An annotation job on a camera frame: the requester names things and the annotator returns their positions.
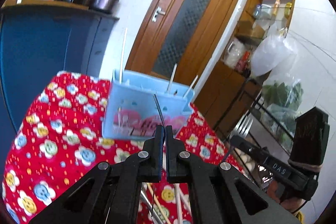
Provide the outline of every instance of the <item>door handle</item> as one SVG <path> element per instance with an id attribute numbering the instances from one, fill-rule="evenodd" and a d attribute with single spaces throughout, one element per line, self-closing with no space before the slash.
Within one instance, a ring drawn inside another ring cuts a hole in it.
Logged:
<path id="1" fill-rule="evenodd" d="M 163 16 L 166 15 L 166 12 L 162 11 L 162 8 L 160 6 L 156 9 L 153 15 L 153 18 L 152 18 L 153 22 L 156 22 L 158 15 L 163 15 Z"/>

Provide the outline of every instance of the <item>fork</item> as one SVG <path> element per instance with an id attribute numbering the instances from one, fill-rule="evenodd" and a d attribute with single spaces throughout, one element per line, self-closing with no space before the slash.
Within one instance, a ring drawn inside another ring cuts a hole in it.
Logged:
<path id="1" fill-rule="evenodd" d="M 247 134 L 250 131 L 252 126 L 253 119 L 248 117 L 247 115 L 243 115 L 239 122 L 236 124 L 235 128 L 231 131 L 229 140 L 232 138 L 233 135 L 239 135 L 243 139 L 246 138 Z M 229 151 L 226 152 L 222 162 L 226 161 L 227 157 L 233 152 L 234 147 L 230 145 Z"/>

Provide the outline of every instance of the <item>tablecloth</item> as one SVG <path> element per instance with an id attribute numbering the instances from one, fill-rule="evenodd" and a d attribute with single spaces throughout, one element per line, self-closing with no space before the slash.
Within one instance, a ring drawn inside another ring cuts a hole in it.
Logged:
<path id="1" fill-rule="evenodd" d="M 142 150 L 141 141 L 102 138 L 109 89 L 109 80 L 61 71 L 33 101 L 8 153 L 2 183 L 2 198 L 17 223 L 28 223 L 97 163 L 118 163 Z M 219 164 L 226 148 L 197 108 L 192 108 L 194 113 L 176 138 L 205 162 Z M 242 170 L 232 156 L 227 161 Z M 162 181 L 153 187 L 168 219 L 176 224 L 174 187 L 162 172 Z M 187 185 L 180 188 L 188 199 Z M 191 223 L 184 206 L 182 211 L 184 224 Z M 137 223 L 152 223 L 143 203 Z"/>

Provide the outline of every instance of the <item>person's hand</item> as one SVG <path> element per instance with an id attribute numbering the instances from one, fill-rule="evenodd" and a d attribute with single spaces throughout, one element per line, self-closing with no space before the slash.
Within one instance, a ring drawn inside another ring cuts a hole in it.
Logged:
<path id="1" fill-rule="evenodd" d="M 290 198 L 280 203 L 280 199 L 276 196 L 276 190 L 278 189 L 278 183 L 273 180 L 267 189 L 267 195 L 279 203 L 283 208 L 291 213 L 298 209 L 304 202 L 302 198 Z"/>

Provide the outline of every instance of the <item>silver screw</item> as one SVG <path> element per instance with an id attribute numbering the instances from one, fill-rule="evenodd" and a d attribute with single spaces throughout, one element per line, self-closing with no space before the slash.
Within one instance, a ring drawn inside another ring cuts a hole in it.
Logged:
<path id="1" fill-rule="evenodd" d="M 100 170 L 105 170 L 105 169 L 107 169 L 108 167 L 109 167 L 109 164 L 108 164 L 107 162 L 101 162 L 101 163 L 98 164 L 98 168 L 99 168 Z"/>
<path id="2" fill-rule="evenodd" d="M 180 157 L 184 158 L 184 159 L 187 159 L 187 158 L 190 157 L 190 153 L 188 151 L 182 151 L 182 152 L 180 152 Z"/>
<path id="3" fill-rule="evenodd" d="M 138 153 L 138 156 L 140 157 L 140 158 L 147 158 L 148 157 L 148 152 L 147 151 L 140 151 L 139 153 Z"/>
<path id="4" fill-rule="evenodd" d="M 229 170 L 229 169 L 231 168 L 231 164 L 229 164 L 228 162 L 222 162 L 222 163 L 220 164 L 220 167 L 221 167 L 223 170 L 227 171 L 227 170 Z"/>

